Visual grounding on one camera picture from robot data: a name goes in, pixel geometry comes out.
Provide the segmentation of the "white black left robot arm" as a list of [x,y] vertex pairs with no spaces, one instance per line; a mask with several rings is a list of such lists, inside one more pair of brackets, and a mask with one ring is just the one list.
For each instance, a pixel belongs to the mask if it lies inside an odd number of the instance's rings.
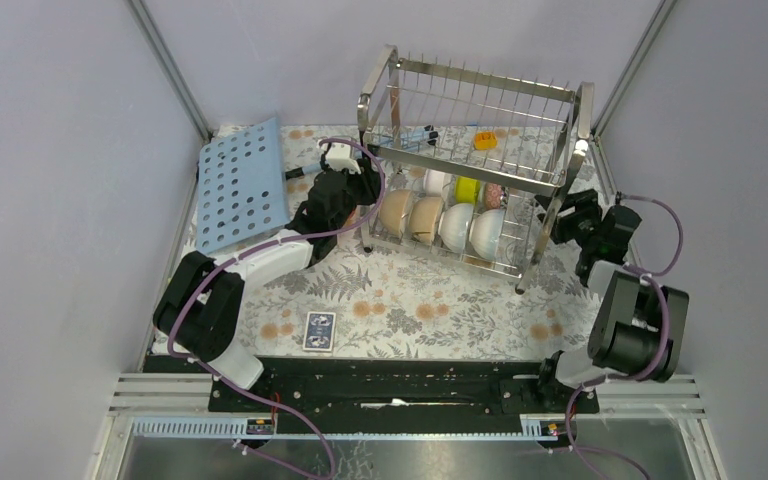
[[171,351],[204,364],[233,383],[232,398],[248,411],[269,401],[262,362],[237,340],[243,295],[326,258],[340,234],[352,229],[359,207],[374,208],[384,183],[370,168],[319,173],[308,197],[276,235],[237,256],[219,261],[198,251],[184,256],[155,308],[152,323],[166,334]]

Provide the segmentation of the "orange plastic bowl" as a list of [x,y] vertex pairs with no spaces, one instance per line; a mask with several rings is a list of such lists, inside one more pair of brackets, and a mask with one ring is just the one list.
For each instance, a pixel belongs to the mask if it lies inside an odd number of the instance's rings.
[[351,211],[351,213],[349,214],[348,218],[346,219],[346,221],[345,221],[345,223],[343,225],[344,228],[351,228],[352,227],[354,222],[359,217],[359,210],[360,210],[360,208],[356,207],[355,209],[353,209]]

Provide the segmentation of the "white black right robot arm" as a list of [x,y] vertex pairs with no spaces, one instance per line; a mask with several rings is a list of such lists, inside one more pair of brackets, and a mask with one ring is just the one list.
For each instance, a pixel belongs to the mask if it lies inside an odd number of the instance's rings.
[[618,194],[603,209],[594,190],[567,197],[550,233],[556,244],[575,242],[575,274],[601,301],[585,347],[558,351],[544,360],[533,386],[535,402],[557,412],[573,388],[606,380],[669,380],[678,364],[689,296],[659,283],[660,273],[630,264],[626,256],[640,215]]

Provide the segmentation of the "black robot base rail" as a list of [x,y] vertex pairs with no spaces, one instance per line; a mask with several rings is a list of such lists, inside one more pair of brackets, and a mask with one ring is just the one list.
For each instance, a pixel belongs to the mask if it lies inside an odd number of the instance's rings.
[[324,434],[514,434],[572,394],[538,362],[262,357],[253,394]]

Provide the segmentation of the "stainless steel dish rack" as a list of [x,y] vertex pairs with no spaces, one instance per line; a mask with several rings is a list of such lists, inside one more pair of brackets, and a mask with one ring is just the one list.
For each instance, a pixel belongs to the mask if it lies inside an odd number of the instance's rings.
[[[496,259],[483,260],[466,247],[462,254],[441,240],[424,245],[410,233],[390,235],[373,220],[361,232],[366,250],[389,248],[495,275],[523,293],[533,283],[550,233],[589,149],[595,87],[492,71],[401,54],[385,45],[357,101],[361,139],[391,170],[390,188],[418,189],[412,168],[432,169],[494,183],[508,191]],[[439,132],[435,146],[409,151],[401,134],[426,125]],[[477,151],[473,137],[493,131],[496,148]]]

